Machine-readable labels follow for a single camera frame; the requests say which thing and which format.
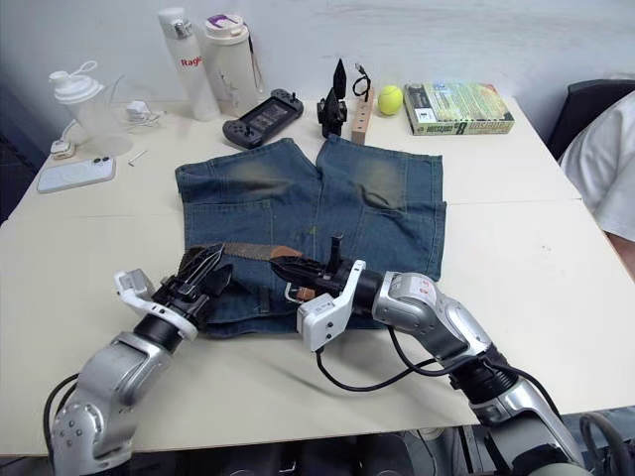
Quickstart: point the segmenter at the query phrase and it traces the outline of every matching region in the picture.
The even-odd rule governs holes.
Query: tennis ball
[[[379,110],[387,116],[396,114],[402,102],[404,102],[404,94],[401,89],[393,85],[384,87],[377,99]]]

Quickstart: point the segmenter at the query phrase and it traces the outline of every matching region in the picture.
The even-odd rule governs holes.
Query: table
[[[440,286],[513,364],[536,375],[564,413],[633,405],[635,382],[615,363],[635,357],[635,285],[516,103],[508,105],[518,121],[509,136],[412,138],[400,115],[373,117],[367,144],[444,155]],[[314,158],[321,139],[311,110],[289,135]],[[113,274],[142,268],[157,283],[176,268],[184,240],[174,168],[230,148],[218,139],[219,122],[175,112],[162,123],[119,158],[115,180],[52,195],[32,185],[0,229],[2,454],[44,453],[40,419],[50,389],[138,321],[114,294]],[[174,144],[177,129],[186,143]],[[136,167],[126,165],[145,149]],[[461,167],[479,183],[470,185]],[[401,340],[413,359],[426,357],[414,339]],[[402,368],[379,331],[345,333],[324,362],[351,385]],[[410,376],[373,394],[345,393],[297,335],[184,343],[138,412],[137,450],[476,422],[446,378]]]

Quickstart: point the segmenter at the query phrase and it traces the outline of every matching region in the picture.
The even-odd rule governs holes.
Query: jeans
[[[325,262],[342,232],[342,256],[367,269],[441,275],[445,238],[441,157],[359,146],[336,136],[314,166],[291,139],[176,170],[186,247],[214,242],[286,245]],[[214,336],[293,332],[297,304],[267,262],[223,257],[231,284],[206,316]],[[376,328],[352,316],[351,328]]]

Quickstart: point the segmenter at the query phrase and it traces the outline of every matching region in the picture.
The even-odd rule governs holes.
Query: box
[[[416,136],[507,134],[514,125],[491,84],[406,84],[404,104]]]

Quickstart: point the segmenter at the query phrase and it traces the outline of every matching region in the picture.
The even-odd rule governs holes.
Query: water bottle
[[[119,156],[132,148],[132,141],[110,109],[110,87],[82,74],[97,67],[85,62],[77,71],[56,71],[49,76],[56,100],[63,104],[104,156]]]
[[[240,117],[258,105],[260,71],[249,29],[237,15],[214,15],[205,22],[205,36],[205,70],[220,110]]]
[[[185,10],[178,7],[167,8],[161,10],[158,15],[194,118],[209,121],[217,117],[218,104],[211,93],[202,65],[200,48]]]

